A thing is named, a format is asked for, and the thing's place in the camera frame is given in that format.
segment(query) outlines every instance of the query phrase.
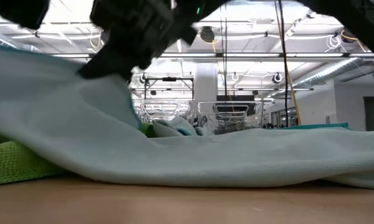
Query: table surface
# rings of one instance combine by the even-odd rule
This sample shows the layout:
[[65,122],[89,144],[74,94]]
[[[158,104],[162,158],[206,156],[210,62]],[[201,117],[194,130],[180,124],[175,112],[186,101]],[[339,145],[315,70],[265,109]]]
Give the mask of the table surface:
[[141,187],[56,177],[0,185],[3,223],[371,223],[374,190]]

